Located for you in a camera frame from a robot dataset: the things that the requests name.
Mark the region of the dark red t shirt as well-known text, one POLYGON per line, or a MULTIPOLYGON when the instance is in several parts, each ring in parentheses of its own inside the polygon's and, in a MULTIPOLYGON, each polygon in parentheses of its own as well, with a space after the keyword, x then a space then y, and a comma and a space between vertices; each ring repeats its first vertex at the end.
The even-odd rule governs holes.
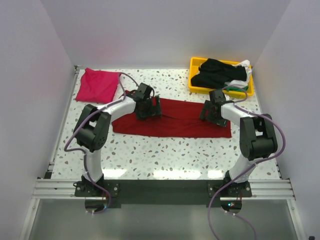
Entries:
POLYGON ((160 99, 162 116, 145 120, 130 113, 112 122, 113 132, 163 138, 231 138, 231 123, 218 126, 200 119, 203 104, 198 102, 160 99))

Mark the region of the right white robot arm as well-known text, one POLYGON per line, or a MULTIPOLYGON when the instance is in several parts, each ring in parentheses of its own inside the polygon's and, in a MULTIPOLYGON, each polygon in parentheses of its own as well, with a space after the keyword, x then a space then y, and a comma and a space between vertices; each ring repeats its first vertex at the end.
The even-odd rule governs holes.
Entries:
POLYGON ((278 142, 271 116, 247 112, 232 100, 227 100, 221 89, 209 92, 199 118, 226 127, 231 122, 239 127, 240 156, 228 170, 220 187, 211 187, 215 195, 236 197, 247 189, 249 176, 259 160, 278 150, 278 142))

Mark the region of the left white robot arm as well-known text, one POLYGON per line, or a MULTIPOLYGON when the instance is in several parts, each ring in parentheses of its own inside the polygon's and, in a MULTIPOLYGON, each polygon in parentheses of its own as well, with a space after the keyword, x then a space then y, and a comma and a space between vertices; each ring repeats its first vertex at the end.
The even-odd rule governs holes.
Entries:
POLYGON ((160 97, 154 89, 141 83, 137 89, 102 106, 87 104, 75 126, 71 140, 76 139, 77 151, 83 152, 83 174, 74 184, 76 197, 107 197, 107 188, 101 167, 101 150, 105 145, 113 121, 134 113, 138 120, 162 115, 160 97))

